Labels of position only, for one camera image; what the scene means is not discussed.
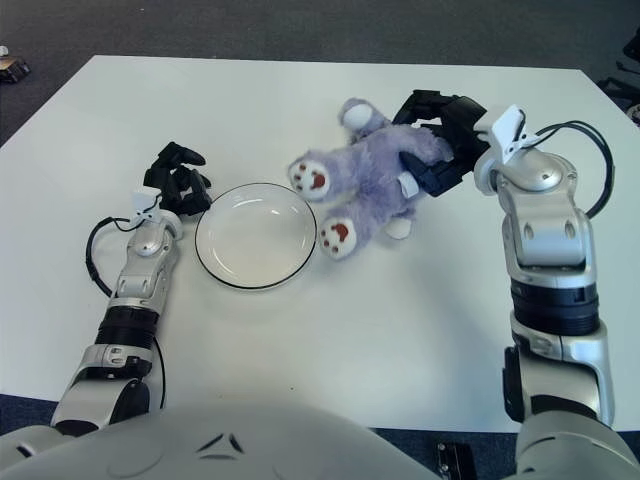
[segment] gray carpet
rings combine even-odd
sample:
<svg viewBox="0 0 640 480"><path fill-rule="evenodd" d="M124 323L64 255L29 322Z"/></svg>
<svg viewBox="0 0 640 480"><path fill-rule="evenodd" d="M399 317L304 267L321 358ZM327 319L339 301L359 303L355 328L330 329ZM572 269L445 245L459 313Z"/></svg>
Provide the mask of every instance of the gray carpet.
<svg viewBox="0 0 640 480"><path fill-rule="evenodd" d="M562 67L633 82L614 69L639 21L638 0L0 0L0 45L33 70L0 86L0 145L94 54ZM0 395L0 434L53 408ZM458 441L480 479L513 472L513 435L378 433L430 468L439 441ZM638 455L640 435L624 436Z"/></svg>

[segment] robotic hand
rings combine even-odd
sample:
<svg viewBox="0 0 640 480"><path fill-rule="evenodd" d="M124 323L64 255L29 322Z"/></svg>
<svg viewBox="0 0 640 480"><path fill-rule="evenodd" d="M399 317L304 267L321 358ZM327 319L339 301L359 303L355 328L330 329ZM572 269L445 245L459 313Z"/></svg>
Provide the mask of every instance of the robotic hand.
<svg viewBox="0 0 640 480"><path fill-rule="evenodd" d="M452 145L454 160L428 167L403 154L407 170L434 196L474 171L479 190L497 194L506 214L502 236L515 345L505 352L504 398L511 418L524 422L513 478L640 478L633 453L608 427L613 394L589 223L611 190L606 142L581 122L533 135L515 106L487 112L466 97L439 92L414 92L394 121L435 117L442 121L436 133ZM535 148L548 138L537 135L564 127L589 130L607 159L605 191L587 214L573 201L575 168ZM148 408L141 378L150 366L179 237L178 226L154 210L155 201L148 210L154 194L141 195L136 212L151 213L155 221L145 219L129 243L96 345L87 349L56 410L55 430L31 427L0 439L3 478L437 478L372 432L300 405L212 401L207 410L131 418ZM59 432L96 429L52 448L72 438Z"/></svg>

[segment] teddy bear paw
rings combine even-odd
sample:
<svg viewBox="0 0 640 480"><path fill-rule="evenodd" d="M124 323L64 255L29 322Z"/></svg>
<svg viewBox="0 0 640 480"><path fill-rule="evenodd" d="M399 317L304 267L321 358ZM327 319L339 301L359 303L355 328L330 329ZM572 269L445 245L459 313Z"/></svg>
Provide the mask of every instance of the teddy bear paw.
<svg viewBox="0 0 640 480"><path fill-rule="evenodd" d="M353 252L356 242L356 229L350 218L329 218L320 227L320 248L334 260Z"/></svg>
<svg viewBox="0 0 640 480"><path fill-rule="evenodd" d="M412 223L408 218L394 217L385 225L384 231L395 240L404 240L411 233Z"/></svg>
<svg viewBox="0 0 640 480"><path fill-rule="evenodd" d="M329 172L313 160L301 160L289 169L293 188L307 200L320 200L329 191Z"/></svg>

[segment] plush toy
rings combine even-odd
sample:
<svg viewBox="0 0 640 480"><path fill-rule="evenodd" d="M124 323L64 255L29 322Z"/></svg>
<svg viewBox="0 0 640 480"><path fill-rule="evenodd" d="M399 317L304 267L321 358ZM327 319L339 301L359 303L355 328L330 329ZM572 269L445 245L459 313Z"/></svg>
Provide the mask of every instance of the plush toy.
<svg viewBox="0 0 640 480"><path fill-rule="evenodd" d="M338 119L354 143L330 152L310 150L288 170L293 188L306 200L327 202L352 194L329 211L319 229L321 249L335 260L364 247L383 227L395 239L409 235L423 195L416 195L399 152L427 165L453 158L447 142L428 128L393 125L366 100L347 100Z"/></svg>

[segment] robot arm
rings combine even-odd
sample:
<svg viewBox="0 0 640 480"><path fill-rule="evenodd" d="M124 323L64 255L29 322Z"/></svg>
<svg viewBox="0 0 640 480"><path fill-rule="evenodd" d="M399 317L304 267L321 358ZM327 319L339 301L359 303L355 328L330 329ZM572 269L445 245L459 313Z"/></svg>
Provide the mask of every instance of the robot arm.
<svg viewBox="0 0 640 480"><path fill-rule="evenodd" d="M160 210L160 190L133 195L135 233L127 262L109 300L93 345L65 391L51 425L79 436L149 411L143 378L151 371L151 344L162 314L171 271L178 257L182 224Z"/></svg>

